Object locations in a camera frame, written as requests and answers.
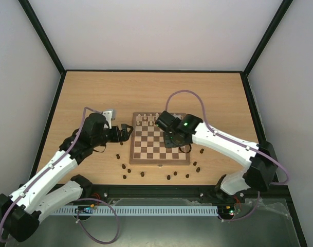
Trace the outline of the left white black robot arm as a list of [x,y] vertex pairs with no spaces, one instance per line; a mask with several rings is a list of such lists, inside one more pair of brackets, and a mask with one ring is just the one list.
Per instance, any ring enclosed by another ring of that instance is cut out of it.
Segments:
[[26,184],[9,196],[0,195],[0,228],[18,242],[31,237],[40,223],[62,206],[77,200],[92,201],[92,182],[75,175],[62,187],[54,186],[77,168],[96,147],[128,141],[133,127],[113,126],[112,110],[83,116],[79,129],[66,138],[52,159]]

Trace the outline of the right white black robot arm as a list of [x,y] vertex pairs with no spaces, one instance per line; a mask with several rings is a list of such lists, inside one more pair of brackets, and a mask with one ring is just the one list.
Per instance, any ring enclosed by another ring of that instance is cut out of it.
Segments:
[[155,125],[164,132],[165,142],[174,147],[201,145],[242,166],[241,170],[220,177],[211,193],[212,197],[226,202],[243,190],[268,191],[277,169],[277,165],[271,160],[273,147],[270,143],[257,144],[236,138],[191,114],[180,119],[163,111]]

